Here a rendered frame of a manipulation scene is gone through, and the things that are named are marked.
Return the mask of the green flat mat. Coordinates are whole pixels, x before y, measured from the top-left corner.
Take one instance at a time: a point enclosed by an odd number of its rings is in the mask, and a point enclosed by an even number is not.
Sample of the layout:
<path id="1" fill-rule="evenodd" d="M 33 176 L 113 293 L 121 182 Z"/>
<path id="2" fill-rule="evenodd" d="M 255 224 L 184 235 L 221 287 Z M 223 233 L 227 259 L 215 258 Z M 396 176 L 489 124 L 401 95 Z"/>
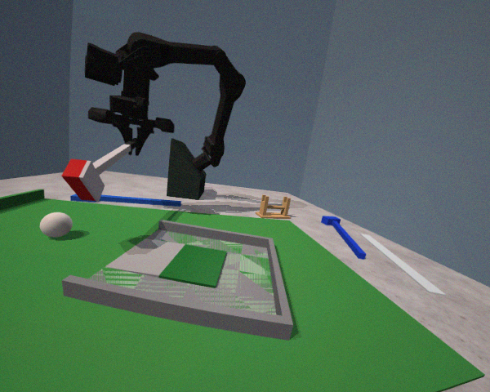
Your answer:
<path id="1" fill-rule="evenodd" d="M 72 229 L 52 238 L 42 218 Z M 64 296 L 172 221 L 272 238 L 290 340 Z M 106 270 L 106 267 L 105 267 Z M 0 210 L 0 392 L 441 392 L 485 374 L 289 220 L 41 199 Z"/>

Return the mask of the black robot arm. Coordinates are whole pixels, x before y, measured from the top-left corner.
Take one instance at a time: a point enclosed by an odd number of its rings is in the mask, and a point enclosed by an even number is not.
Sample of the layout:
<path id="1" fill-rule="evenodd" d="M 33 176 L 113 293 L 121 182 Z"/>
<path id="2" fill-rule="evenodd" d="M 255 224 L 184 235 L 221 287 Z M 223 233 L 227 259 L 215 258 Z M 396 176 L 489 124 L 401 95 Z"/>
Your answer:
<path id="1" fill-rule="evenodd" d="M 110 85 L 122 81 L 123 88 L 132 88 L 149 94 L 150 80 L 159 78 L 154 68 L 183 63 L 192 65 L 214 65 L 220 74 L 220 103 L 209 137 L 205 136 L 202 153 L 190 162 L 198 173 L 210 164 L 217 167 L 224 154 L 224 136 L 234 102 L 241 96 L 246 84 L 223 50 L 217 46 L 204 46 L 182 42 L 168 42 L 142 32 L 133 33 L 127 44 L 116 50 L 116 54 L 88 43 L 85 57 L 85 78 Z M 125 93 L 124 93 L 125 92 Z M 109 96 L 110 112 L 125 116 L 145 118 L 148 112 L 147 99 L 137 95 Z M 210 155 L 210 157 L 208 156 Z"/>

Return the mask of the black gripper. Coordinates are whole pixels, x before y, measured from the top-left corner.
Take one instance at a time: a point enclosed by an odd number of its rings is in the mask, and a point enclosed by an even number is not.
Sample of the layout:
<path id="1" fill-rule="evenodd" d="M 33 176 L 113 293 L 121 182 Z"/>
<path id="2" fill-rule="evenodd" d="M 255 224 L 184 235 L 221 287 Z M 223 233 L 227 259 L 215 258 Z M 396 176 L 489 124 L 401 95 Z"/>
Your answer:
<path id="1" fill-rule="evenodd" d="M 149 94 L 144 91 L 132 88 L 123 88 L 124 91 L 129 92 L 129 96 L 132 98 L 136 98 L 137 95 L 140 95 L 147 99 L 148 110 L 149 110 Z M 174 133 L 174 123 L 171 119 L 159 118 L 156 117 L 156 120 L 149 119 L 147 117 L 148 112 L 145 114 L 145 118 L 138 116 L 135 114 L 134 116 L 125 116 L 125 114 L 118 115 L 114 112 L 110 112 L 108 109 L 102 108 L 94 108 L 91 107 L 88 111 L 88 118 L 97 121 L 99 123 L 107 123 L 112 124 L 114 127 L 117 127 L 125 141 L 132 140 L 132 129 L 130 128 L 130 124 L 137 125 L 137 140 L 136 140 L 136 156 L 139 155 L 143 144 L 148 139 L 149 135 L 154 133 L 154 128 L 160 129 L 162 132 L 167 131 Z M 142 120 L 142 121 L 141 121 Z"/>

